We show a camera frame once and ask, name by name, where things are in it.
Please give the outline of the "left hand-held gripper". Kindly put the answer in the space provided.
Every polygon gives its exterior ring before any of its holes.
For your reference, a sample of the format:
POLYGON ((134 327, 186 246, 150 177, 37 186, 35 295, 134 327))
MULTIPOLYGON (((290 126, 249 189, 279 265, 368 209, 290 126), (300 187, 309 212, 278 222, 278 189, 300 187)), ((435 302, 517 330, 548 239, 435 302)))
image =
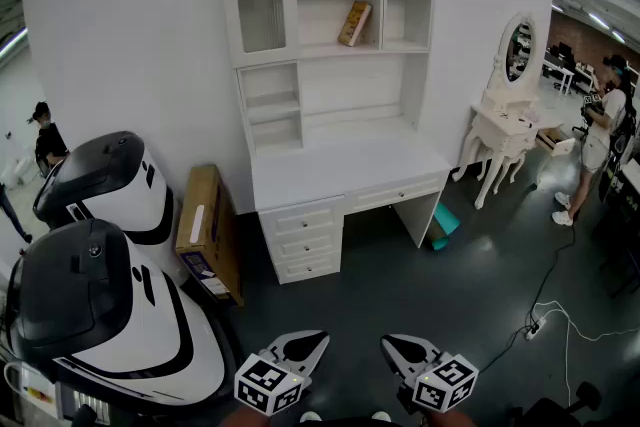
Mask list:
POLYGON ((281 335, 272 347, 251 354, 236 372, 234 398, 264 416, 286 410, 310 385, 309 372, 329 342, 330 335, 321 330, 281 335))

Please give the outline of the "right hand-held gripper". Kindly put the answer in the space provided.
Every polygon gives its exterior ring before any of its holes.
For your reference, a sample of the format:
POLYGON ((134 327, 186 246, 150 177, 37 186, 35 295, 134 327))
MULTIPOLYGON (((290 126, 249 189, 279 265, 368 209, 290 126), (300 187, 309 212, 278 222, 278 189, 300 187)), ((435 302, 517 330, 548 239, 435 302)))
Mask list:
POLYGON ((380 346, 391 370, 404 376, 398 399, 410 414, 446 413, 474 390, 479 371, 460 354, 441 355, 428 340, 406 334, 383 335, 380 346))

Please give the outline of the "yellow book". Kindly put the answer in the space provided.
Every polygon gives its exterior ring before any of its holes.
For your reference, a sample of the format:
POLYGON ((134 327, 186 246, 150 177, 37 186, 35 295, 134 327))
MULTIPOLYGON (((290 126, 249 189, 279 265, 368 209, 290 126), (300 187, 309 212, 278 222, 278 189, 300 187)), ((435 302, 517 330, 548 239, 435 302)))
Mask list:
POLYGON ((373 6, 366 1, 355 1, 341 28, 338 42, 348 47, 359 45, 372 9, 373 6))

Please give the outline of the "person's left forearm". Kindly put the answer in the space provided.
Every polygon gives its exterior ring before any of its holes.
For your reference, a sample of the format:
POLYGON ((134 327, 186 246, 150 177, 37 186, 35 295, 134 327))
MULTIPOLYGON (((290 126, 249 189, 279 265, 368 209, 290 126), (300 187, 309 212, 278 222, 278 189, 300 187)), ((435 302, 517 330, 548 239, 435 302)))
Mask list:
POLYGON ((271 427, 271 419, 249 407, 241 407, 234 412, 235 427, 271 427))

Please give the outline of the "person's right forearm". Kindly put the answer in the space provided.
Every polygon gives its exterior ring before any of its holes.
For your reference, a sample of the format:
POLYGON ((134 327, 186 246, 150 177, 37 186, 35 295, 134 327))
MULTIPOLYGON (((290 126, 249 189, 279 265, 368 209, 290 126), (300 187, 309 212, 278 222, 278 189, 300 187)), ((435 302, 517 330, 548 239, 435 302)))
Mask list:
POLYGON ((428 424, 429 427, 477 427, 468 415, 455 409, 445 413, 430 412, 428 424))

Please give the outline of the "teal box under desk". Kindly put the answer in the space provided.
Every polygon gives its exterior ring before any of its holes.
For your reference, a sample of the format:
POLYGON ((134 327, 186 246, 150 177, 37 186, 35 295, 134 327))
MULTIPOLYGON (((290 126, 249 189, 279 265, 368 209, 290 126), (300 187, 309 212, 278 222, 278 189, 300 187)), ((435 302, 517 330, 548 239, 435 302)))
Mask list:
POLYGON ((459 226, 459 219, 444 204, 438 203, 427 228, 425 240, 434 251, 442 250, 459 226))

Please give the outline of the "white desk with hutch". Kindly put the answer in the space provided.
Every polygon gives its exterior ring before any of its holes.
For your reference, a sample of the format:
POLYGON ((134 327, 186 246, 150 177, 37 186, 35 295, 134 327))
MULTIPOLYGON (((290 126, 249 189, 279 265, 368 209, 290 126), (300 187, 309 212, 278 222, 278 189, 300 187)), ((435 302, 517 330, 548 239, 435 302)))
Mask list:
POLYGON ((223 0, 254 205, 278 281, 336 273, 348 215, 421 244, 450 171, 423 127, 433 0, 223 0), (338 42, 355 1, 360 44, 338 42))

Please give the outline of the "brown cardboard box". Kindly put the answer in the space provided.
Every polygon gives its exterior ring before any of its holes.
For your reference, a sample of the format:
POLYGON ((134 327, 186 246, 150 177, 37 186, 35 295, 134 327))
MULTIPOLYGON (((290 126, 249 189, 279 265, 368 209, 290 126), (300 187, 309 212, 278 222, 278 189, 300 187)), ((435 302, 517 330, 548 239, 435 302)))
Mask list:
POLYGON ((207 293, 244 305, 237 216, 215 165, 191 169, 175 251, 207 293))

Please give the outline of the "white and black robot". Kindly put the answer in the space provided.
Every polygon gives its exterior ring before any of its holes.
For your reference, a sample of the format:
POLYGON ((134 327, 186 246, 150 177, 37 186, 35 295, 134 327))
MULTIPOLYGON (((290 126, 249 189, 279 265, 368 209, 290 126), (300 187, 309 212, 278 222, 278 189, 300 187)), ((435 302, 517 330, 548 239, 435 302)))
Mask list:
POLYGON ((21 362, 131 413, 189 417, 233 393, 225 325, 103 220, 53 230, 26 250, 5 325, 21 362))
POLYGON ((33 204, 50 229, 97 218, 138 245, 169 241, 174 195, 141 137, 113 132, 76 147, 49 173, 33 204))

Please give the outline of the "white dressing table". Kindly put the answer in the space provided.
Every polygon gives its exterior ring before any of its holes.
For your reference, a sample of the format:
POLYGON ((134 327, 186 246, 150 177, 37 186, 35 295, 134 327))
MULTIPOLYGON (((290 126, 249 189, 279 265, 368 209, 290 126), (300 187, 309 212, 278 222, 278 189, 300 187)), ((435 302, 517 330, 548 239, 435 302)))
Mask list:
POLYGON ((477 177, 481 189, 474 201, 476 210, 483 208, 489 193, 499 192, 504 181, 515 181, 527 154, 539 146, 536 141, 539 130, 561 128, 561 118, 553 109, 538 109, 535 103, 536 99, 530 107, 515 112, 492 111, 482 102, 472 107, 470 129, 452 178, 459 181, 475 159, 481 159, 477 177))

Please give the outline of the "wooden drawer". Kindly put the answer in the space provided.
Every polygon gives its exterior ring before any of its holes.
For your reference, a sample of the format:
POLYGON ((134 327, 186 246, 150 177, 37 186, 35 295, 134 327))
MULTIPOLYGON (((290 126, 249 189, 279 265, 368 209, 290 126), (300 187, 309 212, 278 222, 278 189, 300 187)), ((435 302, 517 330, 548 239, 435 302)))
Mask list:
POLYGON ((570 154, 576 144, 574 137, 567 136, 559 128, 539 130, 536 141, 551 157, 570 154))

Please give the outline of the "white office table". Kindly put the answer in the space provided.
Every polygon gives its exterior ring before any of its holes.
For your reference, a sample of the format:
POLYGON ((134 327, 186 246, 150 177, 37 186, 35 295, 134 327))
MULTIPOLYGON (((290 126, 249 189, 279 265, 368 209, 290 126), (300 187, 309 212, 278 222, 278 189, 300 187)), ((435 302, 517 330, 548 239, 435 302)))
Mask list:
POLYGON ((545 77, 555 77, 560 78, 559 82, 559 93, 567 96, 569 94, 573 78, 574 72, 566 69, 563 66, 559 66, 554 64, 551 61, 544 60, 543 61, 543 75, 545 77))

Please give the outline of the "oval white-framed mirror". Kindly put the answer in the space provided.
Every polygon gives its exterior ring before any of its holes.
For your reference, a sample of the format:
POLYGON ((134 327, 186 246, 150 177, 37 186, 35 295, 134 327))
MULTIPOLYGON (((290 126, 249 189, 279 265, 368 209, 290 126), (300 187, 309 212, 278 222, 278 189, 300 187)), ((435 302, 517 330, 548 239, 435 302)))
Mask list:
POLYGON ((540 66, 536 64, 538 54, 533 15, 520 12, 503 32, 482 104, 496 112, 523 111, 530 107, 540 74, 540 66))

